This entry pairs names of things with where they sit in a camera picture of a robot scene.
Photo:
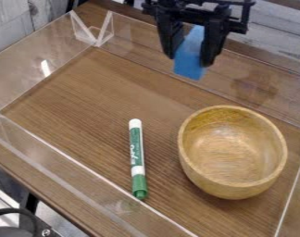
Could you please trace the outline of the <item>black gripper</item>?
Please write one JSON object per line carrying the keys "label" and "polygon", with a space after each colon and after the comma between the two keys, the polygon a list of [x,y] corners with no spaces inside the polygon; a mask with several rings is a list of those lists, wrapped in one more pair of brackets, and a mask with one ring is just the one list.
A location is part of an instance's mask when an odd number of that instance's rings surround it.
{"label": "black gripper", "polygon": [[221,54],[230,32],[246,34],[256,0],[145,0],[142,13],[156,19],[165,55],[176,58],[184,42],[184,22],[205,26],[201,66],[210,67]]}

